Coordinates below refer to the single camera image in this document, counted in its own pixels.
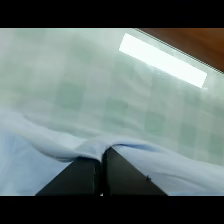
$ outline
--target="checkered tablecloth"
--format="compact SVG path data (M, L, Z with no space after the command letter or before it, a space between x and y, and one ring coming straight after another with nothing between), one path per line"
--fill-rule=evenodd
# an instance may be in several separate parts
M120 52L125 33L207 72L203 88ZM135 29L0 29L0 107L53 130L223 165L223 98L222 73Z

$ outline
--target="white strip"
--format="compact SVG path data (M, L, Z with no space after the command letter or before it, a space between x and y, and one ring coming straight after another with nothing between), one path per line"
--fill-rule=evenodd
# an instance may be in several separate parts
M200 88L207 76L207 73L127 33L119 51Z

